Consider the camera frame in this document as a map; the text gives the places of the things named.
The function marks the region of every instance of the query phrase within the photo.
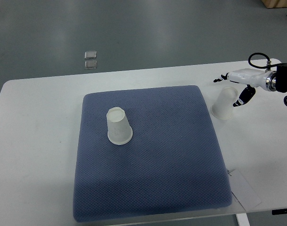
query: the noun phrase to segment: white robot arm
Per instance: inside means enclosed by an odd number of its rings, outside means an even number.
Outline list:
[[[262,55],[267,58],[267,66],[259,67],[251,63],[251,57],[254,55]],[[254,53],[249,59],[248,63],[259,69],[266,69],[266,71],[261,71],[257,69],[240,69],[237,71],[226,73],[221,75],[220,78],[214,80],[214,82],[219,82],[222,80],[229,80],[235,83],[246,84],[247,87],[240,94],[236,103],[233,104],[234,107],[246,104],[255,94],[255,87],[262,87],[264,90],[269,92],[287,92],[287,63],[271,65],[269,57],[263,53]],[[271,67],[277,67],[276,71],[270,71]],[[284,98],[284,103],[287,106],[287,96]]]

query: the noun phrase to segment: gray floor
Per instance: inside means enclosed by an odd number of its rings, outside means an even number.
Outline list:
[[[261,0],[0,0],[0,91],[13,79],[240,61],[254,52],[287,62],[286,15]],[[97,51],[97,69],[84,70],[86,50]],[[248,217],[252,226],[287,226],[287,215]]]

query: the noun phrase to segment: blue cushion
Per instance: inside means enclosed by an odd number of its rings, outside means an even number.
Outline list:
[[[125,110],[125,145],[107,137],[106,114]],[[95,221],[225,207],[231,189],[197,86],[92,93],[84,97],[73,215]]]

